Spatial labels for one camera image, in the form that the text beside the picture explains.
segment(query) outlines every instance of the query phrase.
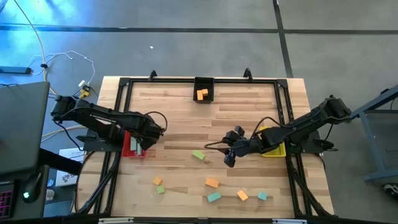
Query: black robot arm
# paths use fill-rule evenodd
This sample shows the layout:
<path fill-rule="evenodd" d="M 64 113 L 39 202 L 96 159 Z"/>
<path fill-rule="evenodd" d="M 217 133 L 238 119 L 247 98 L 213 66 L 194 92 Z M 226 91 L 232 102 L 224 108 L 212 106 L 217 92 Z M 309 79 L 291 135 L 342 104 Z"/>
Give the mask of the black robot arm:
<path fill-rule="evenodd" d="M 76 100 L 71 96 L 58 95 L 55 102 L 51 111 L 54 121 L 76 121 L 95 131 L 107 144 L 122 144 L 124 132 L 128 131 L 137 139 L 141 148 L 146 150 L 155 144 L 165 131 L 148 114 L 118 112 L 85 100 Z"/>
<path fill-rule="evenodd" d="M 289 122 L 286 125 L 279 124 L 270 117 L 261 120 L 261 124 L 265 119 L 271 119 L 277 123 L 279 127 L 267 128 L 258 132 L 246 139 L 244 137 L 244 130 L 237 126 L 234 131 L 230 131 L 218 143 L 226 143 L 229 148 L 220 149 L 226 154 L 224 162 L 233 167 L 235 157 L 243 157 L 250 153 L 266 153 L 270 152 L 288 140 L 289 144 L 298 145 L 308 139 L 308 135 L 316 131 L 325 124 L 340 124 L 349 121 L 349 114 L 351 111 L 346 107 L 341 99 L 336 99 L 333 96 L 327 98 L 311 112 Z"/>

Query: black bin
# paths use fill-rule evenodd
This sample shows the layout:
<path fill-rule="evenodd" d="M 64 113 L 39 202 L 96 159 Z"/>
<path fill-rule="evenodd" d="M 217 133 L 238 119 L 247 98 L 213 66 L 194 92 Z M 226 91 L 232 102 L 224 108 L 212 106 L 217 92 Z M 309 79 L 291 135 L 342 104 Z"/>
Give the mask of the black bin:
<path fill-rule="evenodd" d="M 197 90 L 207 89 L 209 94 L 198 100 Z M 193 100 L 197 103 L 211 103 L 214 100 L 214 78 L 195 77 L 193 86 Z"/>

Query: wooden table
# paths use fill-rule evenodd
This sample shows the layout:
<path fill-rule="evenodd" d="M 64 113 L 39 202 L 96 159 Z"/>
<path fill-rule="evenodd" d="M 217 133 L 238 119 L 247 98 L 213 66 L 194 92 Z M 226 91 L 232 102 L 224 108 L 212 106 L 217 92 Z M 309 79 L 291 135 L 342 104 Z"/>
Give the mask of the wooden table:
<path fill-rule="evenodd" d="M 104 77 L 98 99 L 100 106 L 114 108 L 119 78 Z M 291 78 L 288 83 L 294 116 L 298 118 L 310 111 L 304 80 Z M 294 217 L 284 158 L 251 154 L 237 157 L 236 165 L 231 169 L 223 162 L 224 154 L 203 148 L 206 143 L 221 140 L 236 125 L 242 126 L 245 136 L 249 137 L 261 118 L 271 116 L 278 120 L 274 87 L 268 84 L 216 84 L 215 99 L 211 104 L 198 104 L 192 100 L 192 95 L 192 83 L 133 85 L 130 110 L 159 111 L 166 115 L 169 128 L 148 150 L 147 158 L 121 159 L 112 216 Z M 122 109 L 125 96 L 126 92 L 122 97 Z M 164 126 L 160 116 L 151 116 Z M 265 121 L 264 126 L 275 124 Z M 206 155 L 204 161 L 192 156 L 194 149 Z M 103 152 L 97 152 L 87 161 L 78 184 L 78 207 L 97 187 L 103 157 Z M 321 160 L 308 154 L 302 157 L 309 189 L 324 208 L 333 213 Z M 164 194 L 159 195 L 152 183 L 156 176 L 163 178 Z M 220 186 L 217 189 L 206 186 L 207 177 L 218 180 Z M 236 195 L 241 189 L 249 196 L 244 202 Z M 222 198 L 207 202 L 206 196 L 216 191 Z M 259 191 L 268 193 L 265 202 L 257 199 Z M 108 188 L 102 207 L 106 204 L 107 194 Z M 299 192 L 298 195 L 300 208 L 304 211 L 302 194 Z"/>

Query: gray concrete floor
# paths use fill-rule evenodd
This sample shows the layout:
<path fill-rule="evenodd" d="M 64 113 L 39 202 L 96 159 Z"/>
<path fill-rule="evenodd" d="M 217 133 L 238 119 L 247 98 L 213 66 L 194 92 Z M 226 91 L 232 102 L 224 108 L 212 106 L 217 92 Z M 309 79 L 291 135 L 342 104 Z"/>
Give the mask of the gray concrete floor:
<path fill-rule="evenodd" d="M 275 29 L 271 0 L 19 0 L 34 24 L 56 26 L 255 28 Z M 394 0 L 279 0 L 286 29 L 398 29 Z M 1 23 L 26 24 L 9 1 Z M 105 75 L 240 77 L 246 67 L 255 77 L 286 77 L 278 34 L 39 32 L 45 53 L 76 50 L 95 62 L 95 90 Z M 330 94 L 352 110 L 398 84 L 397 35 L 286 35 L 293 76 L 304 78 L 312 107 Z M 26 66 L 40 53 L 31 31 L 0 31 L 0 64 Z M 39 69 L 39 62 L 33 65 Z M 59 94 L 77 91 L 88 80 L 91 65 L 79 56 L 59 56 L 49 81 Z M 42 76 L 0 74 L 0 83 L 30 83 Z M 96 102 L 96 96 L 88 100 Z M 53 100 L 49 99 L 47 114 Z M 58 129 L 46 116 L 44 132 Z M 325 136 L 328 127 L 321 128 Z M 73 131 L 77 136 L 83 130 Z M 381 192 L 380 182 L 365 184 L 375 170 L 361 123 L 335 126 L 330 140 L 338 152 L 325 153 L 326 174 L 337 215 L 398 222 L 398 203 Z M 43 143 L 57 152 L 73 147 L 65 134 Z M 70 200 L 72 188 L 57 189 L 57 201 Z M 64 214 L 65 205 L 48 207 L 46 215 Z"/>

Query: keyboard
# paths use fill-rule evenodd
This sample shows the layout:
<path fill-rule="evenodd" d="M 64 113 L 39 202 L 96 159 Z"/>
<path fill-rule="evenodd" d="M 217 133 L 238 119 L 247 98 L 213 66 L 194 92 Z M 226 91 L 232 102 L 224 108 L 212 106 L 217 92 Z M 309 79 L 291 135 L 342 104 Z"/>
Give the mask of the keyboard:
<path fill-rule="evenodd" d="M 12 217 L 12 203 L 15 198 L 14 183 L 0 183 L 0 220 Z"/>

